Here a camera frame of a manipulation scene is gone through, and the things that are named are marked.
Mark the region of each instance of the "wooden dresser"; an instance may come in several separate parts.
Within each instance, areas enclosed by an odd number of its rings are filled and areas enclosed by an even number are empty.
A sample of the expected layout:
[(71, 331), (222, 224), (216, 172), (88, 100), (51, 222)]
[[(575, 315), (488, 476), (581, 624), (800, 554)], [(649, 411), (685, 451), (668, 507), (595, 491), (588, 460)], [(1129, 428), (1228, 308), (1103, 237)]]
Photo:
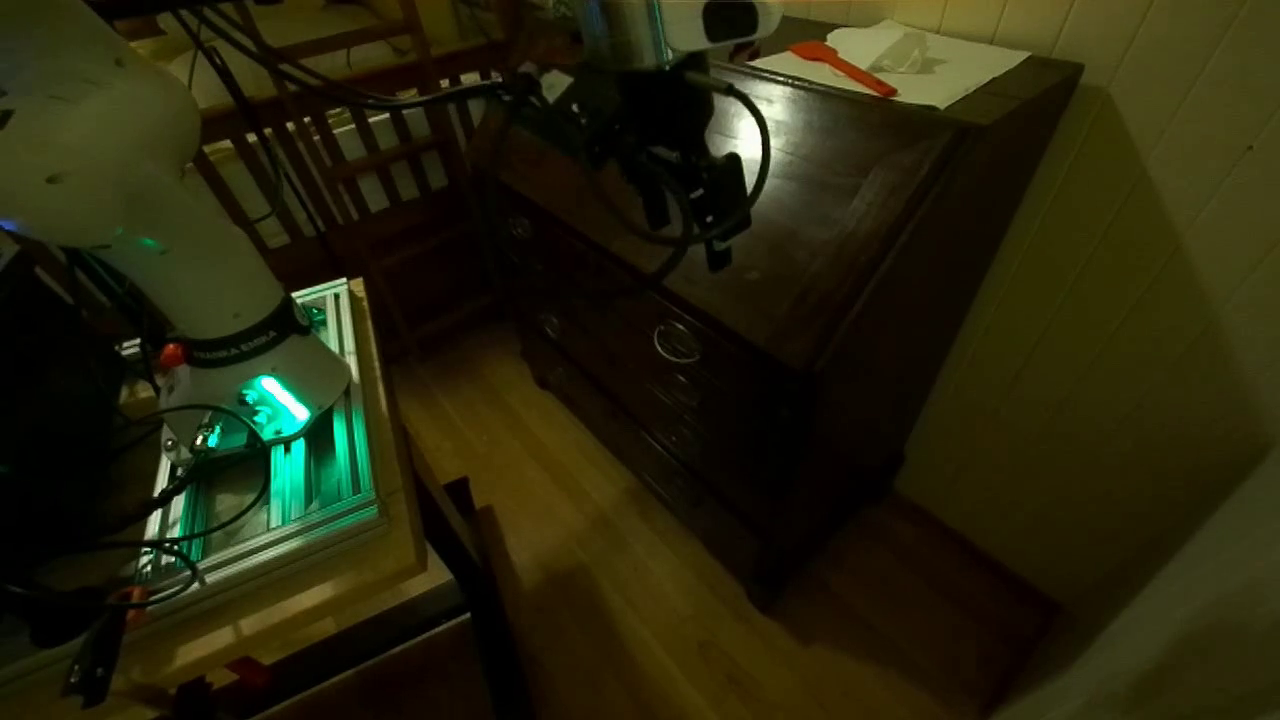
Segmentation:
[[(547, 144), (512, 139), (527, 365), (751, 593), (875, 501), (1080, 69), (1024, 62), (949, 112), (720, 64), (771, 126), (731, 269), (664, 262)], [(754, 170), (754, 128), (706, 131)]]

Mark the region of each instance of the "wooden floor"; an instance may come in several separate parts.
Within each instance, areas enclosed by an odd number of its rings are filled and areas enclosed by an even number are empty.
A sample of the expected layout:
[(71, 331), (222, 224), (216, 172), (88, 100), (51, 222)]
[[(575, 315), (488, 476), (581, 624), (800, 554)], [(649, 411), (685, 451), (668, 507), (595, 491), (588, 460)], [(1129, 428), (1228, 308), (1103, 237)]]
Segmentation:
[(891, 501), (758, 611), (521, 360), (506, 328), (393, 374), (437, 476), (472, 476), (512, 550), (544, 720), (984, 715), (1045, 605)]

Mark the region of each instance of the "paper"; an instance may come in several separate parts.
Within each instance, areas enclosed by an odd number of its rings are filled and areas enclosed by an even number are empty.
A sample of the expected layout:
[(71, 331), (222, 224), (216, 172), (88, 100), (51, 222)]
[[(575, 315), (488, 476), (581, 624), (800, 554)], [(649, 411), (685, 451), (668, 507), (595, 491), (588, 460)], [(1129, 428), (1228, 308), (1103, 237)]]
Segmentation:
[[(836, 28), (828, 43), (848, 62), (894, 89), (894, 104), (949, 109), (959, 95), (984, 89), (987, 81), (1010, 74), (1027, 53), (974, 43), (959, 37), (914, 32), (894, 20), (870, 28)], [(791, 53), (758, 55), (754, 69), (800, 78), (813, 83), (831, 83), (848, 91), (866, 91), (828, 64), (800, 62)]]

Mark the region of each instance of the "white wall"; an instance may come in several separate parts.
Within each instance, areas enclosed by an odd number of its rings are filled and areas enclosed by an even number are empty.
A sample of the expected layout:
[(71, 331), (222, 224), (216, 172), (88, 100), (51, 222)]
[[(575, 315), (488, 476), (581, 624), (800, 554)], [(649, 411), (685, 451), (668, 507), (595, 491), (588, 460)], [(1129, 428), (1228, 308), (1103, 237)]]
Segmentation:
[(898, 489), (1076, 605), (1280, 428), (1276, 0), (788, 0), (1080, 62)]
[(1280, 715), (1280, 451), (1176, 554), (1076, 663), (996, 720)]

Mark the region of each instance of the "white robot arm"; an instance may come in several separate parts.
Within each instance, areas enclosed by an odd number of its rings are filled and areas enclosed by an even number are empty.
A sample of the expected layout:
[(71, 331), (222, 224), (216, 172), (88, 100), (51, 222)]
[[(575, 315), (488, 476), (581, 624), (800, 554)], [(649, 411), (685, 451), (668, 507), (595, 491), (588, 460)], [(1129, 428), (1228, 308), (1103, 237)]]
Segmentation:
[(289, 442), (346, 389), (247, 237), (196, 190), (193, 95), (83, 0), (0, 0), (0, 234), (97, 253), (175, 328), (161, 400), (178, 442), (206, 408)]

